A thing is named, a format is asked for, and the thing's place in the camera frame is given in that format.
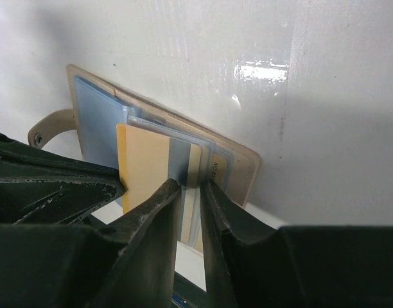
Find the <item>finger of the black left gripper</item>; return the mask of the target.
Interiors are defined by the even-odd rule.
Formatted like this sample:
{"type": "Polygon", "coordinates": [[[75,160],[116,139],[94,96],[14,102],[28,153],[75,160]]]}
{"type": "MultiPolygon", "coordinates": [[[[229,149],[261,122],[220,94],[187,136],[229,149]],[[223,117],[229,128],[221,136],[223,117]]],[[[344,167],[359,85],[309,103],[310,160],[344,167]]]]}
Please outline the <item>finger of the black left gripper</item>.
{"type": "Polygon", "coordinates": [[[73,224],[121,197],[119,172],[0,132],[0,223],[73,224]]]}

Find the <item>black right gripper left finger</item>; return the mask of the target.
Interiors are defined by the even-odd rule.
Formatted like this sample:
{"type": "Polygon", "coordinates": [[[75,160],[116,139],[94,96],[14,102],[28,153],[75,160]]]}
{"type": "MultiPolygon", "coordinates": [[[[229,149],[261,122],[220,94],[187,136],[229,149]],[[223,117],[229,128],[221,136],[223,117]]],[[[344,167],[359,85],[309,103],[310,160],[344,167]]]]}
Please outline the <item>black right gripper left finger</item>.
{"type": "Polygon", "coordinates": [[[104,228],[0,224],[0,307],[169,307],[181,188],[104,228]]]}

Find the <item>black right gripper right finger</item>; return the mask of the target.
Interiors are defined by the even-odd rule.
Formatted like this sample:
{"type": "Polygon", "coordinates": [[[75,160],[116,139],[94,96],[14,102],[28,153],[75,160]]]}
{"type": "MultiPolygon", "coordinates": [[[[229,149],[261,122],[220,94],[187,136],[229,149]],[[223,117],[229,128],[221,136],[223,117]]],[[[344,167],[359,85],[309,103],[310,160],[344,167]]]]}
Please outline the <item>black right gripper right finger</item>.
{"type": "Polygon", "coordinates": [[[393,307],[393,227],[274,229],[200,188],[211,307],[393,307]]]}

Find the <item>gold card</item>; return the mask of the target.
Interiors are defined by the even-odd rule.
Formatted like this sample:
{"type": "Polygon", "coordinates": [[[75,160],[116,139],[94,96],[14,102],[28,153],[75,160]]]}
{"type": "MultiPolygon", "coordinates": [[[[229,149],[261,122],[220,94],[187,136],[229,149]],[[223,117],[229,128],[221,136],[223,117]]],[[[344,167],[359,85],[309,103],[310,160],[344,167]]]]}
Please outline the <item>gold card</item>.
{"type": "Polygon", "coordinates": [[[119,176],[127,188],[124,213],[146,201],[167,179],[196,187],[201,146],[129,124],[116,126],[119,176]]]}

